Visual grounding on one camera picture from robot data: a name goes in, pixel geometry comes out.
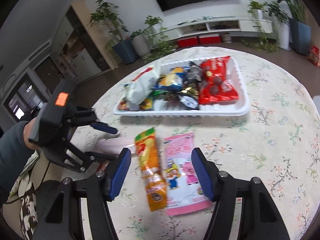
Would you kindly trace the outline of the grey left sleeve forearm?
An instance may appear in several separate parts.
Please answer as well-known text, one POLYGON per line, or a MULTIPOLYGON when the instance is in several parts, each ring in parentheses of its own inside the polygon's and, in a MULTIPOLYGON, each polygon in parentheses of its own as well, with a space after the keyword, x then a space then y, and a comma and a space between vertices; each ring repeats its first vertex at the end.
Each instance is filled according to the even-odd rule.
POLYGON ((20 121, 1 137, 1 202, 6 202, 18 176, 35 150, 27 148, 23 129, 27 121, 20 121))

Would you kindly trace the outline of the person's left hand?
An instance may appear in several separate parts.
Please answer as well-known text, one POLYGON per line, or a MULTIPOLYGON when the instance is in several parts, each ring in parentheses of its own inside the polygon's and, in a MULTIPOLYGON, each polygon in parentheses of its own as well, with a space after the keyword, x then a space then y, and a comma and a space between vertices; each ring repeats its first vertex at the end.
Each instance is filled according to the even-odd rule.
POLYGON ((35 150, 38 148, 38 146, 36 144, 33 144, 32 142, 29 141, 29 137, 31 134, 31 131, 33 129, 33 125, 36 121, 36 118, 33 118, 30 122, 28 122, 23 129, 23 140, 24 140, 24 144, 27 146, 27 148, 31 149, 31 150, 35 150))

